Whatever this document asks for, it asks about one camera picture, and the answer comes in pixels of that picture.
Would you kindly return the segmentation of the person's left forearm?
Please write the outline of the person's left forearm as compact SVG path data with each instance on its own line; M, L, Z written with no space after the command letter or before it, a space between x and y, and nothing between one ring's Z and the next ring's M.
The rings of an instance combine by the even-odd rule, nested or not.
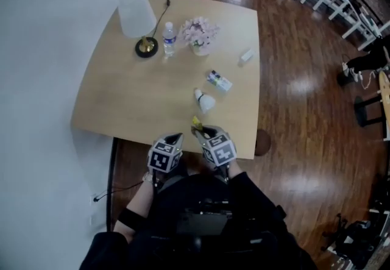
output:
M144 175L143 183L134 195L133 199L128 203L126 210L129 210L142 218L147 218L152 206L153 198L153 175L149 171ZM134 234L136 233L134 228L129 227L120 220L117 220L113 231L123 235L128 243L133 240Z

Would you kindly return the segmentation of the black equipment pile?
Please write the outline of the black equipment pile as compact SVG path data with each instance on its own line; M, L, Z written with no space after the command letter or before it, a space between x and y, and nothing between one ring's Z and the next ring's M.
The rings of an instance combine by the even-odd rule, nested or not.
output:
M348 223L340 213L334 232L323 232L321 251L336 258L331 270L363 270L390 236L390 211L369 210L369 219Z

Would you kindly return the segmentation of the white shade table lamp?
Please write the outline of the white shade table lamp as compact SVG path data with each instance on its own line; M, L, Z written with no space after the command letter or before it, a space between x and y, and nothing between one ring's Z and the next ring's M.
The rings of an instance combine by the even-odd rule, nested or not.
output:
M157 25L157 19L149 0L119 0L119 20L123 34L137 39L135 53L148 59L158 51L158 42L149 34Z

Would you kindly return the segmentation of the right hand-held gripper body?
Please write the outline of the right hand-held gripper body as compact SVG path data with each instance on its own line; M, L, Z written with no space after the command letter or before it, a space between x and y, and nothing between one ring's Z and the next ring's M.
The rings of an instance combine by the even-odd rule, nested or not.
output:
M217 167L237 158L233 141L224 133L206 140L202 145L202 150L207 161Z

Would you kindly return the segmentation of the white paper ball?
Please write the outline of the white paper ball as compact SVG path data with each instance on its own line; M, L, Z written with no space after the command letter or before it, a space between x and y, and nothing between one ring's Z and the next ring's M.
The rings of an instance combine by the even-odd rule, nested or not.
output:
M215 99L212 96L203 93L198 88L194 89L194 96L203 114L206 114L206 112L208 112L215 106Z

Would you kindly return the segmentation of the black metal table leg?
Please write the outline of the black metal table leg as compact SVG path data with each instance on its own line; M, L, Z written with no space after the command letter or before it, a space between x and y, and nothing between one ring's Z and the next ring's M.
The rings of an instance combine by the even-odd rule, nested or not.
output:
M113 192L113 175L115 170L116 155L117 155L118 139L114 138L112 142L112 150L110 155L110 164L108 170L107 195L106 195L106 230L112 229L112 192Z

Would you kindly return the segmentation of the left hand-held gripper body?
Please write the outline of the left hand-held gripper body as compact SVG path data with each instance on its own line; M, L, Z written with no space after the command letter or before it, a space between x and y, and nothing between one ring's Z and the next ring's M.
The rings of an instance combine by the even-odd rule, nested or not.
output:
M179 165L181 156L181 149L158 140L148 152L147 167L163 173L169 173Z

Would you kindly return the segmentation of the black round trash bin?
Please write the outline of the black round trash bin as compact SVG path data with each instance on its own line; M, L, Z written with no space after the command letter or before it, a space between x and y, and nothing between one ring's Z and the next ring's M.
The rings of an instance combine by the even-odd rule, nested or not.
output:
M271 148L271 137L264 129L257 130L255 143L255 156L263 156Z

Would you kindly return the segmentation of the small white plastic block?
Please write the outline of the small white plastic block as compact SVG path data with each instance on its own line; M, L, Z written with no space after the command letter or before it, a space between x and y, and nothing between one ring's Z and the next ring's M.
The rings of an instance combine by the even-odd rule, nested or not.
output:
M248 49L240 58L239 62L242 64L247 63L254 56L254 51L252 49Z

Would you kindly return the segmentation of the black chest-mounted device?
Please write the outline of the black chest-mounted device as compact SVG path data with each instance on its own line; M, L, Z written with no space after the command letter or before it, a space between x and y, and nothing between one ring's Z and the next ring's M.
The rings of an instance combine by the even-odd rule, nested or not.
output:
M219 236L231 217L232 210L227 199L204 199L180 214L176 232L188 236Z

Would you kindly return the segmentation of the clear plastic wrapper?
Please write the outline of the clear plastic wrapper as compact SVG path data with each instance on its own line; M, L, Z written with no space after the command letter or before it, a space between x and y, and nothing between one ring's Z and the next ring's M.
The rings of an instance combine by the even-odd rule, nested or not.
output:
M194 135L196 132L203 131L203 125L201 121L197 118L197 116L193 116L192 125L191 125L191 133Z

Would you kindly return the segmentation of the clear plastic water bottle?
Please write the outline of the clear plastic water bottle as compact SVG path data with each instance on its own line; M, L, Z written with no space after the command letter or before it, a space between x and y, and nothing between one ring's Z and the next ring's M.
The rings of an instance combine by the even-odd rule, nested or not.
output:
M166 22L162 33L165 56L171 57L175 53L177 32L172 22Z

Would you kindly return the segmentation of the round wooden pedestal table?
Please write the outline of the round wooden pedestal table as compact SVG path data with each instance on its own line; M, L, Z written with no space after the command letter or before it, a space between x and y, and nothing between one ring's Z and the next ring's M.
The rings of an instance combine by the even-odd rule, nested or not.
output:
M380 71L378 81L379 90L377 91L377 96L365 101L361 98L356 98L353 107L359 126L366 127L382 123L383 141L390 141L390 78L384 71ZM378 118L368 119L366 107L376 102L381 104L381 115Z

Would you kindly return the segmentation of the person's black jacket torso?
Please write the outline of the person's black jacket torso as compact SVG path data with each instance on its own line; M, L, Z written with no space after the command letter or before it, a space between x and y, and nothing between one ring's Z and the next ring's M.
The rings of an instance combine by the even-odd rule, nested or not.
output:
M229 201L232 217L219 236L176 232L186 208L199 201ZM285 229L240 213L228 181L187 176L154 195L148 217L133 240L101 232L94 236L79 270L317 270L310 255Z

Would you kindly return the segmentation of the small white blue box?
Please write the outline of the small white blue box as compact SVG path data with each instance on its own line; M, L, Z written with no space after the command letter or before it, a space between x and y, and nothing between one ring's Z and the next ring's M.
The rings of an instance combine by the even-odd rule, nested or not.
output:
M233 86L231 81L220 75L215 70L212 70L209 73L209 75L207 76L207 81L223 92L228 92L229 89L231 89L231 87Z

